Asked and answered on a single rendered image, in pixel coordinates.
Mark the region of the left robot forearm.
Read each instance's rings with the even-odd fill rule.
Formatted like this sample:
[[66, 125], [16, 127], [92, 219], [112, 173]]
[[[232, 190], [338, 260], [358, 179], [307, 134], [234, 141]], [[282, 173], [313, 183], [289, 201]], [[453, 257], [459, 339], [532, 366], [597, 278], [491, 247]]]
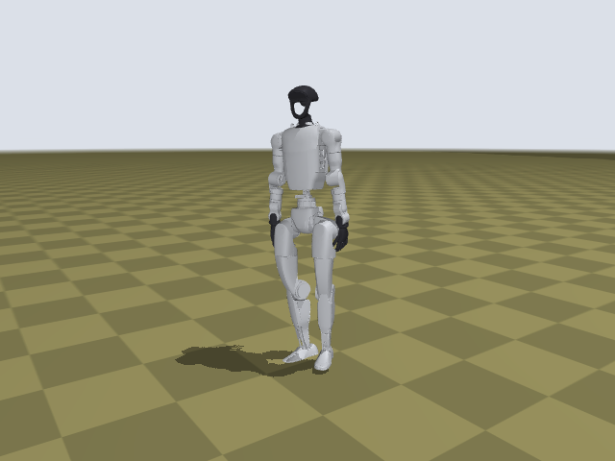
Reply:
[[338, 178], [339, 186], [331, 189], [333, 212], [335, 214], [335, 218], [336, 216], [342, 217], [343, 225], [344, 225], [349, 222], [350, 216], [347, 212], [347, 205], [346, 205], [346, 198], [345, 198], [346, 187], [345, 187], [343, 174], [341, 173], [341, 171], [338, 172], [337, 178]]

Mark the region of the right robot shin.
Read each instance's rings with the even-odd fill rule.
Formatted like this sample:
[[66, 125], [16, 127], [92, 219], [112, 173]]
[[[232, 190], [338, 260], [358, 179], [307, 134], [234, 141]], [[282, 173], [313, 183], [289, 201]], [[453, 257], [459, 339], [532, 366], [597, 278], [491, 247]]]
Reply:
[[[288, 301], [288, 307], [290, 311], [290, 316], [292, 319], [292, 323], [295, 327], [297, 338], [299, 340], [300, 347], [305, 349], [309, 349], [309, 333], [308, 333], [308, 324], [310, 321], [310, 300], [297, 300], [294, 299], [291, 295], [291, 292], [286, 290], [286, 296]], [[302, 344], [301, 345], [301, 341]], [[306, 345], [306, 347], [304, 346]]]

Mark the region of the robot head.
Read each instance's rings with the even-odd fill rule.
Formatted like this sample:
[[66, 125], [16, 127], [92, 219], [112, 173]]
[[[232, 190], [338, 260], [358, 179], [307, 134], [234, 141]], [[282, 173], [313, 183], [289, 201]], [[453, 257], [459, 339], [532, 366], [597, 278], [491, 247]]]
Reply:
[[[308, 109], [309, 109], [311, 102], [318, 101], [318, 95], [316, 91], [310, 86], [300, 85], [300, 86], [293, 88], [288, 93], [288, 98], [290, 101], [290, 108], [291, 108], [292, 115], [296, 119], [299, 119], [299, 125], [295, 128], [303, 128], [303, 127], [310, 126], [310, 125], [306, 125], [307, 122], [312, 123], [311, 115], [308, 114]], [[301, 103], [301, 105], [305, 107], [301, 115], [295, 112], [295, 109], [294, 109], [295, 103]]]

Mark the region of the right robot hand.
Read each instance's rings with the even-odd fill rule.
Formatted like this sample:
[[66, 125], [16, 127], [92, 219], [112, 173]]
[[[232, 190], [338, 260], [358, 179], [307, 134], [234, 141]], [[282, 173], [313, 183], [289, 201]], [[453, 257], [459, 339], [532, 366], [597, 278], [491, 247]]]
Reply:
[[269, 224], [271, 225], [271, 240], [272, 240], [272, 244], [274, 247], [274, 233], [275, 233], [275, 227], [276, 225], [278, 225], [281, 222], [281, 220], [277, 221], [277, 215], [275, 213], [272, 213], [270, 215], [270, 221]]

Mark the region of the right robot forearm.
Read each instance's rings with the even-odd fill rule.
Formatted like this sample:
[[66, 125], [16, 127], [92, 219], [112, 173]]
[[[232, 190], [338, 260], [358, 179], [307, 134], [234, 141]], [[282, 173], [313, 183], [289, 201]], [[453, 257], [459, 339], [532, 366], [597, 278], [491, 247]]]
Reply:
[[270, 193], [270, 201], [269, 201], [269, 209], [270, 212], [268, 214], [268, 218], [270, 220], [270, 215], [275, 213], [277, 215], [277, 221], [282, 218], [281, 209], [282, 209], [282, 195], [283, 189], [276, 185], [271, 185], [269, 183], [269, 193]]

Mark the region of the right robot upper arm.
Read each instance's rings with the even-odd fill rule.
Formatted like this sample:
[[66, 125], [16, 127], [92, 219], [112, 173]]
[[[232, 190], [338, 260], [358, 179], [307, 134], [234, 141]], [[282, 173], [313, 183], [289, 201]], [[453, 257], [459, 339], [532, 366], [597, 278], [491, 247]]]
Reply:
[[283, 168], [282, 134], [283, 133], [275, 133], [271, 138], [274, 171], [270, 173], [268, 181], [271, 185], [276, 186], [282, 186], [286, 182]]

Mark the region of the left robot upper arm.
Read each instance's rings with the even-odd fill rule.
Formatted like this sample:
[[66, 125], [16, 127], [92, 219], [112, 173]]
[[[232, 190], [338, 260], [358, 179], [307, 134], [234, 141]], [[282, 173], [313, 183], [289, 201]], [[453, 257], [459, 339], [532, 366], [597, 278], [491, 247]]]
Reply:
[[[341, 156], [341, 141], [342, 136], [335, 129], [319, 129], [319, 135], [322, 143], [326, 145], [326, 153], [330, 172], [326, 173], [326, 183], [329, 186], [337, 186], [337, 174], [341, 171], [342, 156]], [[342, 171], [341, 171], [342, 173]]]

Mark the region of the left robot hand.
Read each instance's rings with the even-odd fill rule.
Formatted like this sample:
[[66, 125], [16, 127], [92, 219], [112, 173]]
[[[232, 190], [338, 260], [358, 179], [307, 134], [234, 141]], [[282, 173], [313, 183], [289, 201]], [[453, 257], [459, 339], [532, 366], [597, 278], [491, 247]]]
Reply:
[[348, 243], [347, 227], [349, 226], [349, 222], [343, 225], [342, 217], [336, 216], [335, 223], [339, 227], [339, 231], [338, 231], [338, 236], [334, 239], [334, 241], [332, 242], [332, 245], [334, 246], [337, 243], [335, 250], [338, 252], [341, 249], [343, 249], [344, 246], [346, 246]]

